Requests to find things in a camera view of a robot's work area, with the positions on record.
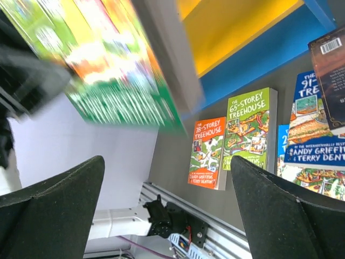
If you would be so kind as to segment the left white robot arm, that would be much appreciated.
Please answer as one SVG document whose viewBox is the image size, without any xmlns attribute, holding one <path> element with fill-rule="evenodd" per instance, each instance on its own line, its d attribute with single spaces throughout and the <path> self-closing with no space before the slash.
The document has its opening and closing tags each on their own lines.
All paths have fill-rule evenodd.
<svg viewBox="0 0 345 259">
<path fill-rule="evenodd" d="M 1 69 L 1 194 L 22 188 L 16 164 L 14 138 L 10 124 L 9 107 L 13 101 L 7 94 L 19 88 L 19 73 Z M 206 223 L 178 207 L 163 206 L 161 198 L 127 210 L 98 210 L 89 227 L 88 239 L 96 240 L 113 236 L 158 235 L 168 238 L 171 234 L 189 235 L 189 241 L 202 244 L 196 239 L 207 229 Z"/>
</svg>

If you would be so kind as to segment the green 104-storey treehouse book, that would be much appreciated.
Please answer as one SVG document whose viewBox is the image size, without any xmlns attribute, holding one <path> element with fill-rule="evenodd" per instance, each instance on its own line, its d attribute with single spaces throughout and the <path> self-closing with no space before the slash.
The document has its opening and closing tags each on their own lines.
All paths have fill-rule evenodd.
<svg viewBox="0 0 345 259">
<path fill-rule="evenodd" d="M 184 129 L 203 100 L 173 1 L 1 1 L 33 53 L 65 64 L 65 93 L 95 124 Z"/>
</svg>

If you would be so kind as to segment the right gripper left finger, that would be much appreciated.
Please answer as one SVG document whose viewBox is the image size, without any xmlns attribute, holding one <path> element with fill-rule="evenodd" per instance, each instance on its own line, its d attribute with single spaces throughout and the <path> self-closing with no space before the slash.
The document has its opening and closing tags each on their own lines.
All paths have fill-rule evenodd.
<svg viewBox="0 0 345 259">
<path fill-rule="evenodd" d="M 1 196 L 1 258 L 82 258 L 104 179 L 100 155 Z"/>
</svg>

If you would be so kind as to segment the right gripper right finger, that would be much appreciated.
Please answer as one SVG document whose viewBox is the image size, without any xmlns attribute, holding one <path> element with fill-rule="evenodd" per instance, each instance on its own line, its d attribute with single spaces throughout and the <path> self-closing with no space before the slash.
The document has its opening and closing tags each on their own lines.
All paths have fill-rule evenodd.
<svg viewBox="0 0 345 259">
<path fill-rule="evenodd" d="M 344 258 L 344 202 L 235 155 L 231 174 L 253 258 Z"/>
</svg>

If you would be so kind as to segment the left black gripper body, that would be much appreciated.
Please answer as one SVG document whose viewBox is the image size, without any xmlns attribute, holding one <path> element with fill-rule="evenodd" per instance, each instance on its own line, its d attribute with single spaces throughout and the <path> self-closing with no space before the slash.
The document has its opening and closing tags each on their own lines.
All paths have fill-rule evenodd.
<svg viewBox="0 0 345 259">
<path fill-rule="evenodd" d="M 8 118 L 33 115 L 64 91 L 73 77 L 65 64 L 39 59 L 1 13 L 1 167 L 9 166 L 14 138 Z"/>
</svg>

